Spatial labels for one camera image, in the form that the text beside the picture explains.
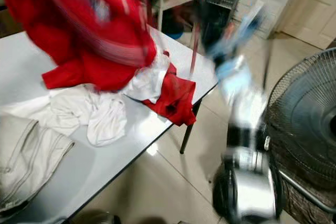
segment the tile floor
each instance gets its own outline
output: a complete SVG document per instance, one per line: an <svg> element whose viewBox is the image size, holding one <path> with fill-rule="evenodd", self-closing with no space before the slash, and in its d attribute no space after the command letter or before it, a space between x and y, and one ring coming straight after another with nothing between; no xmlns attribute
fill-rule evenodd
<svg viewBox="0 0 336 224"><path fill-rule="evenodd" d="M190 33L179 41L190 44ZM241 49L251 71L261 83L265 41L254 36ZM267 91L293 65L319 49L285 34L272 42ZM119 215L123 223L141 223L148 217L162 218L166 223L180 220L192 224L224 224L211 206L211 174L225 150L228 121L218 89L203 99L184 155L179 153L186 127L172 127L114 182L78 213L73 222L85 223L94 211ZM282 223L297 223L285 212Z"/></svg>

